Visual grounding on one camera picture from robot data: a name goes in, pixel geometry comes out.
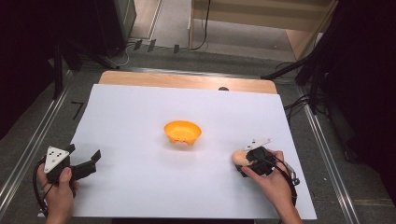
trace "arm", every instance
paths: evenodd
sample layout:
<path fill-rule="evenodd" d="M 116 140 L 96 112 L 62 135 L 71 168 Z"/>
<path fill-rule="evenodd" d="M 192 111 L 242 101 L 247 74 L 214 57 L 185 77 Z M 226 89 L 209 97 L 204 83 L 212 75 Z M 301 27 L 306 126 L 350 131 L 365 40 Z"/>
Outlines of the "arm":
<path fill-rule="evenodd" d="M 283 161 L 282 151 L 270 151 L 273 155 Z M 283 171 L 287 172 L 287 168 L 281 163 L 277 162 L 276 165 Z M 297 209 L 291 201 L 291 191 L 289 184 L 283 175 L 275 169 L 268 176 L 257 175 L 248 167 L 242 167 L 242 171 L 252 178 L 264 192 L 265 197 L 275 207 L 280 219 L 284 224 L 303 223 Z"/>
<path fill-rule="evenodd" d="M 73 192 L 69 187 L 69 181 L 72 177 L 72 172 L 69 167 L 64 168 L 59 176 L 59 186 L 51 186 L 48 184 L 48 179 L 44 173 L 44 164 L 38 167 L 37 176 L 43 191 L 47 192 L 46 201 L 48 204 L 47 224 L 66 224 L 70 221 L 73 215 Z"/>

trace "wooden desk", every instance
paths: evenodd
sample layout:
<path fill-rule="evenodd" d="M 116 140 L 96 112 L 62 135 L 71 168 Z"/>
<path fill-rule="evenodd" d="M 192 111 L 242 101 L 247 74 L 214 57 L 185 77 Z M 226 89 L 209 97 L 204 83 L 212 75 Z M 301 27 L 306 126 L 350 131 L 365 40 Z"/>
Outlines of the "wooden desk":
<path fill-rule="evenodd" d="M 206 19 L 207 4 L 208 0 L 191 1 L 191 48 L 193 20 Z M 286 29 L 299 60 L 326 29 L 336 5 L 336 0 L 212 0 L 208 19 Z"/>
<path fill-rule="evenodd" d="M 136 73 L 106 71 L 102 74 L 99 84 L 134 85 L 150 87 L 169 87 L 218 90 L 221 87 L 229 91 L 249 91 L 276 94 L 273 81 L 260 79 L 242 79 L 230 77 L 203 77 L 157 73 Z"/>

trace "orange bowl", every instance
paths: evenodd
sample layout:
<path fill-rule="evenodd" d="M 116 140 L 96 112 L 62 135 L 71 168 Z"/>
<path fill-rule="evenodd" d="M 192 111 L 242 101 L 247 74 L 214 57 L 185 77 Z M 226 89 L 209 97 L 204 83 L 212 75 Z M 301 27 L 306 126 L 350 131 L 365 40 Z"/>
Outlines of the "orange bowl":
<path fill-rule="evenodd" d="M 186 120 L 174 120 L 164 127 L 165 133 L 171 143 L 181 142 L 192 146 L 201 135 L 202 131 L 198 125 Z"/>

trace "person's right hand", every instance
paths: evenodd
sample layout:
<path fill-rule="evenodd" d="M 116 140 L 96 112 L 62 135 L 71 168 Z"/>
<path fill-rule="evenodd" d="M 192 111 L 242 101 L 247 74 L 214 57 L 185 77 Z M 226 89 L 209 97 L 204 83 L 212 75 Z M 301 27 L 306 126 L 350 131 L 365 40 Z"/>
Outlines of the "person's right hand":
<path fill-rule="evenodd" d="M 267 150 L 281 161 L 284 161 L 282 151 L 273 151 L 270 149 Z M 278 166 L 286 174 L 289 173 L 288 169 L 282 162 L 277 161 L 276 166 Z M 262 188 L 265 197 L 275 207 L 283 223 L 303 223 L 300 219 L 297 209 L 295 209 L 291 201 L 290 186 L 280 171 L 274 169 L 270 175 L 266 176 L 257 175 L 254 171 L 246 166 L 242 167 L 242 171 Z"/>

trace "white paper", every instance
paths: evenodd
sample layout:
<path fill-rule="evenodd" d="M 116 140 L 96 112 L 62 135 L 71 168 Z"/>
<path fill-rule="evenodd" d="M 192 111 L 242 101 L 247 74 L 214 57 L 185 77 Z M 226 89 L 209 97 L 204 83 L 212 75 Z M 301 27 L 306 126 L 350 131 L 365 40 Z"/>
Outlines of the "white paper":
<path fill-rule="evenodd" d="M 163 127 L 183 119 L 202 135 L 171 144 Z M 252 139 L 271 138 L 301 184 L 297 209 L 316 219 L 279 95 L 94 85 L 72 143 L 73 165 L 97 149 L 97 172 L 79 180 L 76 217 L 278 218 L 261 189 L 231 155 Z"/>

